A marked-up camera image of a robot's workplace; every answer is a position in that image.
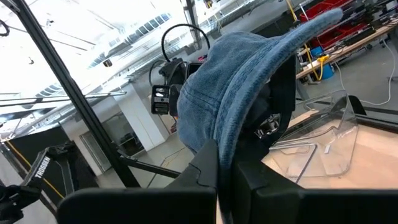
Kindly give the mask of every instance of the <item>floor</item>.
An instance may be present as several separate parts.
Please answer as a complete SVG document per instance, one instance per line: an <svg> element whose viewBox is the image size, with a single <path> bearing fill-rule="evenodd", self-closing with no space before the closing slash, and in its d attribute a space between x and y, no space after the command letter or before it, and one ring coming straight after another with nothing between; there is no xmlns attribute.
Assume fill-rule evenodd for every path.
<svg viewBox="0 0 398 224"><path fill-rule="evenodd" d="M361 50L340 62L340 68L343 84L350 95L356 95L361 100L380 103L388 99L388 77L391 75L394 64L392 55L387 48L382 48L377 42L374 42L373 45L372 50ZM397 60L398 54L392 44L390 44L390 48ZM341 90L340 74L336 71L333 77L323 80L317 85L305 85L305 88L310 97L322 96L325 93ZM363 105L398 110L398 82L391 83L390 102L381 106L373 106L367 103L363 103ZM396 115L368 114L378 118L398 120ZM142 154L139 160L181 172L188 166L192 158L193 154L174 134L169 137L167 142ZM171 178L143 170L132 169L132 172L143 187L165 187L173 181Z"/></svg>

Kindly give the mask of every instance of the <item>black post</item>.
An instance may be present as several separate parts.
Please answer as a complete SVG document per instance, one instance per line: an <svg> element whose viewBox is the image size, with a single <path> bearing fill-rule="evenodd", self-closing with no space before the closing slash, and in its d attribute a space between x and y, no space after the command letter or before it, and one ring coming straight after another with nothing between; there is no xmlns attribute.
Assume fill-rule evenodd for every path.
<svg viewBox="0 0 398 224"><path fill-rule="evenodd" d="M108 136L93 109L81 93L78 85L70 76L68 69L61 60L57 51L55 51L54 46L49 41L49 38L41 28L39 22L37 22L37 19L34 17L26 2L24 0L15 0L15 4L19 8L19 12L16 12L16 14L26 28L26 31L32 37L37 48L39 48L47 63L50 65L51 70L58 78L61 86L69 96L77 112L80 113L81 118L91 131L98 145L110 161L113 169L115 169L123 184L126 187L140 187L138 181L133 176L128 166L119 161L117 146L112 143L111 138Z"/></svg>

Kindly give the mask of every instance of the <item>denim fabric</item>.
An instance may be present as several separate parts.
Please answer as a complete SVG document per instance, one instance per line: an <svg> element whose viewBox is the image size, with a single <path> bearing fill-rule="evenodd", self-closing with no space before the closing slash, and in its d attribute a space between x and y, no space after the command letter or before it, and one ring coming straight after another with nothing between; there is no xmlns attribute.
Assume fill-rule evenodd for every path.
<svg viewBox="0 0 398 224"><path fill-rule="evenodd" d="M178 135L195 152L207 139L218 143L218 190L225 223L232 223L229 169L253 101L285 60L342 16L341 9L332 9L283 36L268 39L248 32L223 35L208 52L207 61L185 82L177 104Z"/></svg>

